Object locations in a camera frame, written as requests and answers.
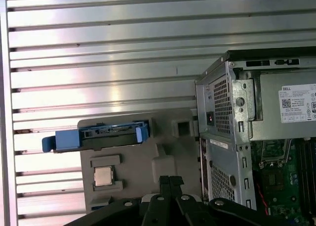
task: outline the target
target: power supply unit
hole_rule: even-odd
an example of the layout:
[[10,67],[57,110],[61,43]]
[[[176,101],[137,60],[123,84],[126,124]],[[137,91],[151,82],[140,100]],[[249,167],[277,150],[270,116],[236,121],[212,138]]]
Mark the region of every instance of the power supply unit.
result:
[[316,216],[316,47],[229,50],[196,81],[205,200]]

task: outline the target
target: green circuit board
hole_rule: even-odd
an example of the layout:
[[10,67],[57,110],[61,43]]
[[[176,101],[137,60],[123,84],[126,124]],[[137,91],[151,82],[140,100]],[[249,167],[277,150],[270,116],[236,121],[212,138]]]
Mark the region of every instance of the green circuit board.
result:
[[299,200],[299,176],[295,144],[290,143],[284,152],[285,140],[274,140],[263,144],[252,142],[252,166],[258,193],[257,208],[269,215],[286,219],[291,225],[309,226],[301,213]]

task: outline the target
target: barcode sticker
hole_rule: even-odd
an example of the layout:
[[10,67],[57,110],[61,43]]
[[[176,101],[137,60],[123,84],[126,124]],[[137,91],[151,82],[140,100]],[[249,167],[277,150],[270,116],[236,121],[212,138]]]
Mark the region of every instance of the barcode sticker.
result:
[[278,96],[282,123],[316,121],[316,84],[283,86]]
[[209,142],[214,144],[214,145],[220,146],[222,148],[228,149],[228,144],[226,144],[226,143],[223,143],[223,142],[220,142],[220,141],[217,141],[214,139],[210,139]]

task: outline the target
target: screw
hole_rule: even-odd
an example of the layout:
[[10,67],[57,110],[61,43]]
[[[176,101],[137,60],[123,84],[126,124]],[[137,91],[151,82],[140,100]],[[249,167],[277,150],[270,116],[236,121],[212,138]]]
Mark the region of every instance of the screw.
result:
[[221,200],[217,200],[217,201],[215,201],[215,205],[222,206],[222,205],[224,205],[224,202]]
[[181,196],[181,199],[182,199],[182,200],[188,200],[188,199],[190,199],[190,197],[187,196],[187,195],[183,195],[183,196]]

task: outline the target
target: power supply label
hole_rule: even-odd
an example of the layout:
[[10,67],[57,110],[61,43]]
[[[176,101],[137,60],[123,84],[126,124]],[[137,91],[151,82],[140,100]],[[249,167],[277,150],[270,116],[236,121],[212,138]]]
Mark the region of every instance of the power supply label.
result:
[[283,86],[278,96],[282,123],[316,121],[316,84]]

